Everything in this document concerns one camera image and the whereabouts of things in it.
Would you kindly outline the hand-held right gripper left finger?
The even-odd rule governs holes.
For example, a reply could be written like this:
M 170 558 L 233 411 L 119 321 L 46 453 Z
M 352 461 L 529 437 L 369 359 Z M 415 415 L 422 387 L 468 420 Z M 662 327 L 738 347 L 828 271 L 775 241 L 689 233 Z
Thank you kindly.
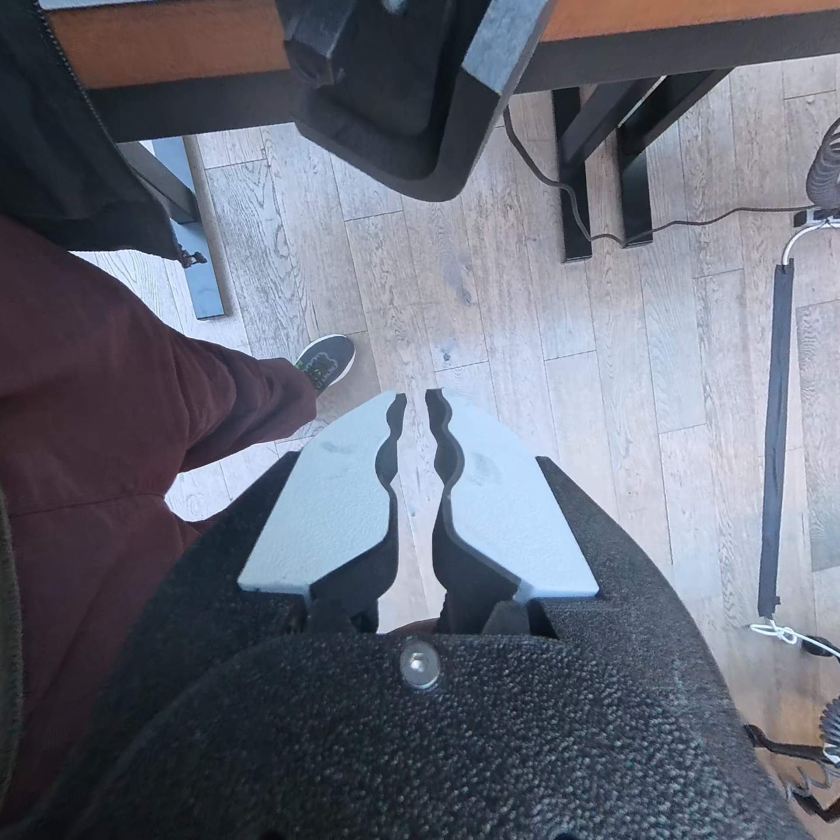
M 331 607 L 360 632 L 380 628 L 379 601 L 396 581 L 398 503 L 392 483 L 406 396 L 381 393 L 298 452 L 238 576 L 246 594 Z

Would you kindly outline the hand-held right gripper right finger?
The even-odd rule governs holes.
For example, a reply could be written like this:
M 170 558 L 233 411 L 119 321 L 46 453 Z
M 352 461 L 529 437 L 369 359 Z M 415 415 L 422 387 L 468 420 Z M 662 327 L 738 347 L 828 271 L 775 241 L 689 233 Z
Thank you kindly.
M 427 391 L 443 482 L 433 568 L 443 586 L 437 629 L 526 633 L 532 601 L 591 599 L 599 584 L 530 449 L 496 416 L 448 388 Z

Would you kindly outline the black metal desk leg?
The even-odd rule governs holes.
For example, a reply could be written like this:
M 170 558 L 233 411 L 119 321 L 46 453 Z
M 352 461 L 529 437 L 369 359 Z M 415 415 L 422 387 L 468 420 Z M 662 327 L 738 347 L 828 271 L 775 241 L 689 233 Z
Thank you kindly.
M 572 190 L 560 190 L 560 217 L 563 235 L 563 262 L 572 263 L 592 257 L 592 243 L 585 164 L 565 170 L 564 135 L 581 110 L 578 87 L 552 91 L 553 124 L 556 139 L 559 179 Z
M 616 128 L 616 153 L 626 246 L 653 242 L 646 152 L 703 99 L 731 69 L 703 70 L 638 80 L 633 106 Z
M 226 314 L 183 137 L 118 143 L 123 158 L 166 211 L 195 318 Z

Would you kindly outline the wooden desk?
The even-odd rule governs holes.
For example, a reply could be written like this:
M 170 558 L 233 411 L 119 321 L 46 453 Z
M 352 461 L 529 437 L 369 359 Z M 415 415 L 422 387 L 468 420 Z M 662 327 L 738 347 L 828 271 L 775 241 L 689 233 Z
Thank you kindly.
M 514 92 L 838 53 L 838 1 L 558 2 Z M 117 141 L 287 123 L 302 85 L 273 2 L 43 2 Z

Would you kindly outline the person's dark grey shoe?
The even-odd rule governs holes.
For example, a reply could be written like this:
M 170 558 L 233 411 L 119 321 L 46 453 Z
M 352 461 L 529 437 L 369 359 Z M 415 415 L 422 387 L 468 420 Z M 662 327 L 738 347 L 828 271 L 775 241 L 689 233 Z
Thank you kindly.
M 312 341 L 299 355 L 295 367 L 306 375 L 320 396 L 350 372 L 355 355 L 352 339 L 334 333 Z

